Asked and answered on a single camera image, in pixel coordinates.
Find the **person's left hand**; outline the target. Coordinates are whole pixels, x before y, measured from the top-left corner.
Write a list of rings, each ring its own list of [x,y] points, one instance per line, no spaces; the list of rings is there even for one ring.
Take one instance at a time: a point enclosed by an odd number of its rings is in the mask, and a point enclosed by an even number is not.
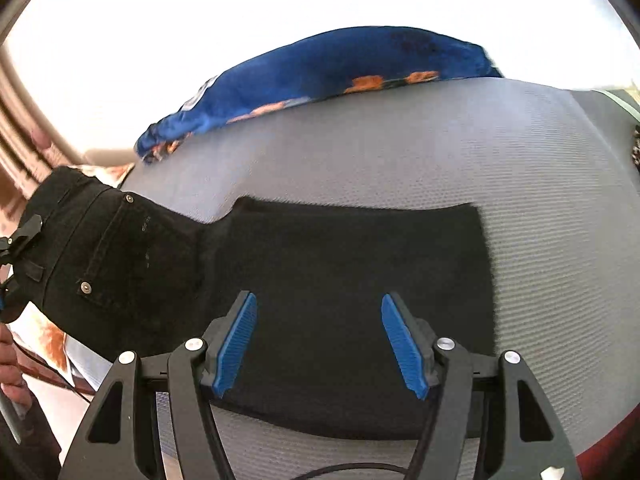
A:
[[[10,401],[26,411],[32,407],[32,394],[18,366],[12,334],[3,323],[0,324],[0,382]]]

